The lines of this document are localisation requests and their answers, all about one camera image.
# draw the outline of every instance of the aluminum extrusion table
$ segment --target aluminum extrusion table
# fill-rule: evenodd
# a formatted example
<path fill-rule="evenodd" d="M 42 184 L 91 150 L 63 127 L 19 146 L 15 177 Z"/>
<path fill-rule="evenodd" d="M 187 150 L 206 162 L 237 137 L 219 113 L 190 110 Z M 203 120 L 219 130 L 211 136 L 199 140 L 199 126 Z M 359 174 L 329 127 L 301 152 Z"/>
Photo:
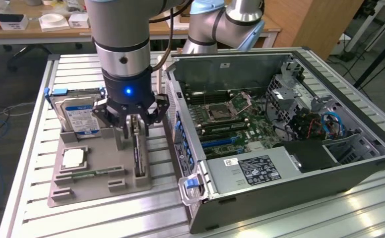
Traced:
<path fill-rule="evenodd" d="M 273 50 L 293 49 L 297 49 L 385 130 L 385 114 L 313 52 L 301 48 Z M 155 63 L 158 54 L 161 53 L 151 53 L 151 64 Z M 318 96 L 327 93 L 311 75 L 305 75 L 305 82 Z M 345 193 L 221 227 L 207 233 L 190 235 L 161 124 L 150 129 L 147 140 L 151 190 L 49 208 L 46 196 L 59 123 L 43 100 L 42 91 L 45 87 L 83 89 L 101 85 L 97 55 L 50 56 L 2 217 L 0 238 L 329 238 L 385 235 L 385 171 L 373 174 Z"/>

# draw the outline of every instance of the table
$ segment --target table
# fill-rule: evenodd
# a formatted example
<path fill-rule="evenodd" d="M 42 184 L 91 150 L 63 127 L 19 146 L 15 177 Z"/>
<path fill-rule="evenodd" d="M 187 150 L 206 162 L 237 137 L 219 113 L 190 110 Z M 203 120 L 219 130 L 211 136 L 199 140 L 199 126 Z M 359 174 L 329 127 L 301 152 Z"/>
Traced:
<path fill-rule="evenodd" d="M 27 6 L 22 0 L 11 0 L 9 7 L 14 13 L 26 14 L 30 18 L 39 17 L 41 11 L 50 10 L 50 6 Z M 263 47 L 271 47 L 275 40 L 277 32 L 281 31 L 279 26 L 267 18 L 262 37 L 267 37 Z M 150 24 L 150 40 L 163 40 L 169 37 L 169 27 L 165 22 Z M 174 31 L 174 39 L 186 39 L 187 30 Z M 23 31 L 2 31 L 0 29 L 0 45 L 13 44 L 49 44 L 69 42 L 90 42 L 91 32 L 85 28 L 70 28 L 66 30 L 42 32 L 37 20 L 30 20 L 27 28 Z"/>
<path fill-rule="evenodd" d="M 358 39 L 361 38 L 361 36 L 362 36 L 366 28 L 369 27 L 373 19 L 375 18 L 377 14 L 378 14 L 378 12 L 379 12 L 379 10 L 382 9 L 383 6 L 385 6 L 385 0 L 379 0 L 379 1 L 377 2 L 375 8 L 374 8 L 374 14 L 373 14 L 373 16 L 367 16 L 363 24 L 362 24 L 361 27 L 358 28 L 358 31 L 357 31 L 354 37 L 351 38 L 349 44 L 346 45 L 346 48 L 345 48 L 345 51 L 346 51 L 346 52 L 349 52 L 349 51 L 353 49 L 353 47 L 354 47 Z M 383 32 L 385 32 L 385 24 L 383 24 L 382 27 L 378 29 L 375 35 L 373 36 L 370 42 L 367 43 L 367 46 L 365 47 L 365 51 L 370 51 L 373 45 L 377 43 L 377 41 L 378 41 L 381 35 L 383 34 Z"/>
<path fill-rule="evenodd" d="M 382 111 L 311 51 L 302 48 L 253 50 L 263 52 L 297 50 L 385 131 Z M 155 64 L 157 56 L 161 54 L 162 52 L 151 53 L 151 64 Z M 147 140 L 149 150 L 151 150 L 149 152 L 151 190 L 49 208 L 46 196 L 59 123 L 43 99 L 43 88 L 82 89 L 102 85 L 95 54 L 62 55 L 53 56 L 53 58 L 46 63 L 1 222 L 0 238 L 259 238 L 281 236 L 329 238 L 385 235 L 385 171 L 373 174 L 345 193 L 206 233 L 190 235 L 161 124 L 150 129 Z M 311 74 L 305 72 L 303 76 L 306 85 L 319 97 L 329 94 Z"/>

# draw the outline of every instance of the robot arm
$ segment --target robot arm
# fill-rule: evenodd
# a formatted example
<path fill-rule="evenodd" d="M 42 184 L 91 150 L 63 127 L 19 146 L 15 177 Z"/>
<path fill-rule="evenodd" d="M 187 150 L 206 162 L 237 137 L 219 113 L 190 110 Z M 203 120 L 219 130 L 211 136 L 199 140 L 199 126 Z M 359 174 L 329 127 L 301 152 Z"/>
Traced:
<path fill-rule="evenodd" d="M 215 41 L 246 51 L 263 23 L 262 0 L 194 0 L 185 53 L 217 52 Z M 138 114 L 145 126 L 158 123 L 169 108 L 167 95 L 151 90 L 149 18 L 185 0 L 85 0 L 107 98 L 93 113 L 127 137 L 126 116 Z M 153 113 L 147 108 L 157 103 Z"/>

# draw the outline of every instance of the green circuit board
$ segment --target green circuit board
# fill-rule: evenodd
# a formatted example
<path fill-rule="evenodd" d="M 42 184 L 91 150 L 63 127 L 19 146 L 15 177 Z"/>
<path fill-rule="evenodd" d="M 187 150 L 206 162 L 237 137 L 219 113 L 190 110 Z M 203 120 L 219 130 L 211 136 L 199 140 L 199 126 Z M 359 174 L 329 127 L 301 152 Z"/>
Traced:
<path fill-rule="evenodd" d="M 207 159 L 269 149 L 281 142 L 262 112 L 262 102 L 249 95 L 245 98 L 243 94 L 239 92 L 227 102 L 189 105 L 201 144 L 235 138 L 230 144 L 202 148 Z M 210 134 L 202 134 L 202 125 L 207 126 L 203 128 L 206 132 L 215 127 Z"/>

